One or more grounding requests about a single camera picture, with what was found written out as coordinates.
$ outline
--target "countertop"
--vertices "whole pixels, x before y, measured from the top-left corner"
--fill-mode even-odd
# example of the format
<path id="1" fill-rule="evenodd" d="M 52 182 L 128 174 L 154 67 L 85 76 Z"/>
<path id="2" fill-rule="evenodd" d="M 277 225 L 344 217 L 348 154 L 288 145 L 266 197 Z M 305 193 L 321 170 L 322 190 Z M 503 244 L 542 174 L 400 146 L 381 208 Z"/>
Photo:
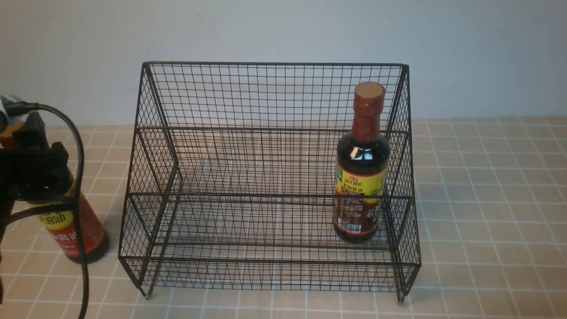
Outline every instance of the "countertop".
<path id="1" fill-rule="evenodd" d="M 83 192 L 111 238 L 89 267 L 87 318 L 567 317 L 567 117 L 437 119 L 412 129 L 423 264 L 398 306 L 382 292 L 164 287 L 146 301 L 117 261 L 133 127 L 80 127 Z M 74 145 L 63 128 L 48 139 Z M 1 251 L 0 318 L 77 317 L 80 268 L 38 219 L 10 225 Z"/>

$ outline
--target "black cable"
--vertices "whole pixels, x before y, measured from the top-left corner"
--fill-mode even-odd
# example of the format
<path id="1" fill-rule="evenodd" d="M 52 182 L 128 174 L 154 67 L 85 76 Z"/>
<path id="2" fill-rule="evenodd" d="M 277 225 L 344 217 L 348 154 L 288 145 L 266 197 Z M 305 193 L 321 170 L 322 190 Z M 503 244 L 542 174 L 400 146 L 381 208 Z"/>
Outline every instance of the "black cable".
<path id="1" fill-rule="evenodd" d="M 38 104 L 38 103 L 30 103 L 30 105 L 35 106 L 38 110 L 48 111 L 57 115 L 60 119 L 62 119 L 65 124 L 71 130 L 73 137 L 75 138 L 75 142 L 77 143 L 77 176 L 75 177 L 75 191 L 73 193 L 73 223 L 75 226 L 75 232 L 77 234 L 77 245 L 79 246 L 79 260 L 81 261 L 81 271 L 83 273 L 83 299 L 81 302 L 81 311 L 79 312 L 79 319 L 84 319 L 87 313 L 88 307 L 88 267 L 87 267 L 87 258 L 84 252 L 84 241 L 83 241 L 83 233 L 81 232 L 81 215 L 80 215 L 80 206 L 79 201 L 81 199 L 81 182 L 83 180 L 83 166 L 84 166 L 84 148 L 83 148 L 83 141 L 81 140 L 81 136 L 79 134 L 79 130 L 71 119 L 69 119 L 63 112 L 59 111 L 58 109 L 51 107 L 49 105 Z"/>

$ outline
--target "metal holder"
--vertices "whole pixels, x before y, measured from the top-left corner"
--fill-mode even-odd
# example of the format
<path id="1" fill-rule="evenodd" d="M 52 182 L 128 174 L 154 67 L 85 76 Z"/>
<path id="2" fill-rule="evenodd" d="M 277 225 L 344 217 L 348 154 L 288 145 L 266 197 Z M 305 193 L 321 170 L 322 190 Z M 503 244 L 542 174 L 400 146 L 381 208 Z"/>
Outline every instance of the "metal holder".
<path id="1" fill-rule="evenodd" d="M 331 224 L 335 149 L 363 81 L 387 90 L 391 158 L 379 230 L 353 245 Z M 144 63 L 121 264 L 144 296 L 316 289 L 403 302 L 421 266 L 409 105 L 402 64 Z"/>

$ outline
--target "bottle cap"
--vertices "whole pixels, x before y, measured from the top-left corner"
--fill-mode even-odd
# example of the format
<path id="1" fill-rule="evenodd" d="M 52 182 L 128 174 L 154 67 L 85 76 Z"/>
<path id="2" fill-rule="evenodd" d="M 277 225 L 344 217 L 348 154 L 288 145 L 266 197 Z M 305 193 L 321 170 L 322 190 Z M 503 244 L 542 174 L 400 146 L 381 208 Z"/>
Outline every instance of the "bottle cap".
<path id="1" fill-rule="evenodd" d="M 362 82 L 354 88 L 354 112 L 360 116 L 377 116 L 384 109 L 385 88 L 376 82 Z"/>

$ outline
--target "wire mesh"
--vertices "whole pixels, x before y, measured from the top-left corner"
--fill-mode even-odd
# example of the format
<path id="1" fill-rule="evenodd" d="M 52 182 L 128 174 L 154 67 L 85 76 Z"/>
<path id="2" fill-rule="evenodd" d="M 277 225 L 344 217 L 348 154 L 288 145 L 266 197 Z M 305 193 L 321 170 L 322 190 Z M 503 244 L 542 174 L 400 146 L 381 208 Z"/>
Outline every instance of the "wire mesh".
<path id="1" fill-rule="evenodd" d="M 386 88 L 379 230 L 333 230 L 336 144 L 354 87 Z M 387 64 L 142 67 L 119 259 L 154 286 L 409 293 L 421 265 L 409 73 Z"/>

